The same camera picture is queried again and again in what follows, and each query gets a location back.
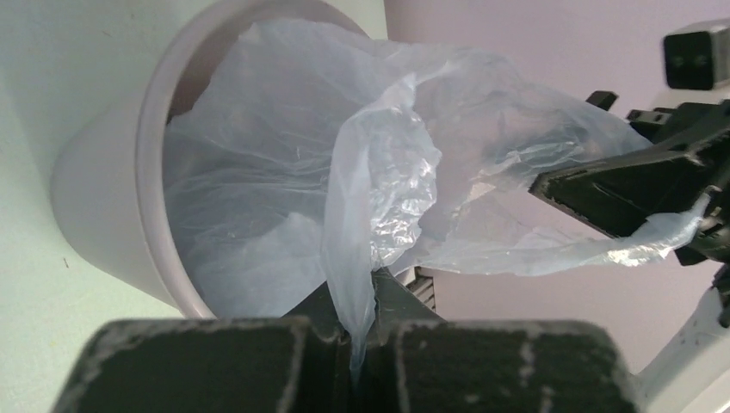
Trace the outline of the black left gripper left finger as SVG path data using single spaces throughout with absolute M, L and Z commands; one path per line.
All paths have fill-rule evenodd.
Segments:
M 280 318 L 122 319 L 87 341 L 56 412 L 345 412 L 350 340 L 326 286 Z

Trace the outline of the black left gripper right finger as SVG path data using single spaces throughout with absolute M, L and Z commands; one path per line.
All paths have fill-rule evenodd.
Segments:
M 621 352 L 575 320 L 440 318 L 386 271 L 362 375 L 365 412 L 636 412 Z

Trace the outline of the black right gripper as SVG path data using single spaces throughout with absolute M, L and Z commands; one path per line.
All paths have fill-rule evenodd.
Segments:
M 608 237 L 627 237 L 655 213 L 710 196 L 684 266 L 729 261 L 729 101 L 632 110 L 629 125 L 652 146 L 541 173 L 529 192 Z

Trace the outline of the translucent blue trash bag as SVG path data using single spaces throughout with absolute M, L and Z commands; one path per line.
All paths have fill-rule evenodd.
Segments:
M 498 202 L 544 172 L 648 143 L 623 120 L 471 47 L 304 20 L 242 33 L 164 135 L 170 228 L 218 317 L 280 317 L 327 285 L 364 356 L 373 271 L 543 275 L 686 245 L 708 196 L 592 240 Z

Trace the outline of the grey plastic trash bin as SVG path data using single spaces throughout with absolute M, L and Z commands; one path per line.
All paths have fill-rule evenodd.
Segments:
M 53 169 L 53 213 L 69 245 L 101 271 L 187 317 L 210 317 L 211 311 L 177 254 L 163 186 L 213 167 L 223 155 L 201 143 L 166 143 L 166 123 L 193 107 L 241 33 L 278 18 L 361 32 L 323 1 L 217 2 L 182 27 L 144 86 L 70 140 Z

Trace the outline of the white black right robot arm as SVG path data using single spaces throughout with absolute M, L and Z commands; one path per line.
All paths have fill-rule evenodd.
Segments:
M 721 412 L 729 406 L 729 90 L 668 89 L 630 126 L 650 146 L 634 155 L 540 174 L 530 193 L 608 237 L 655 213 L 709 197 L 684 266 L 721 264 L 693 314 L 638 376 L 646 412 Z

